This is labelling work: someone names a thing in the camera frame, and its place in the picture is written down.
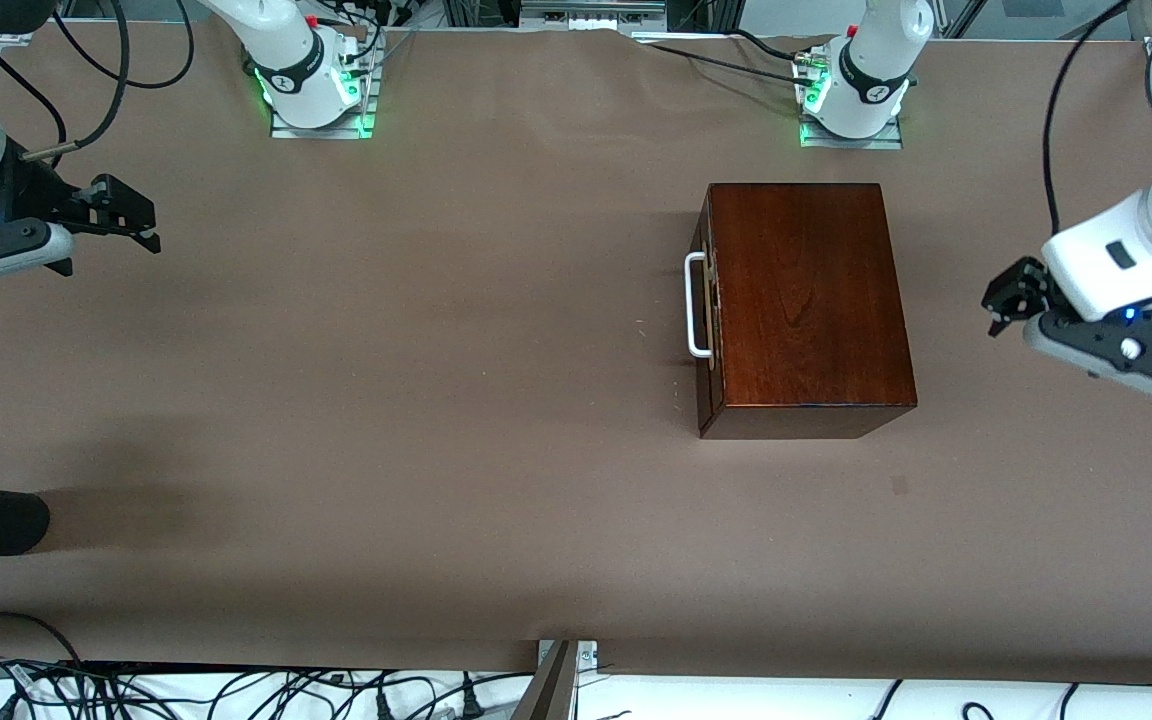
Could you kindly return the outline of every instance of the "metal handle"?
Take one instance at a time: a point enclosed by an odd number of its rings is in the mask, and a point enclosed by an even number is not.
[[[691,351],[692,357],[699,357],[700,361],[707,361],[710,357],[714,356],[713,350],[705,350],[703,347],[696,347],[696,313],[692,311],[691,305],[691,264],[696,260],[704,263],[705,253],[703,251],[690,252],[687,255],[685,259],[682,260],[682,287],[685,290],[687,300],[687,350]]]

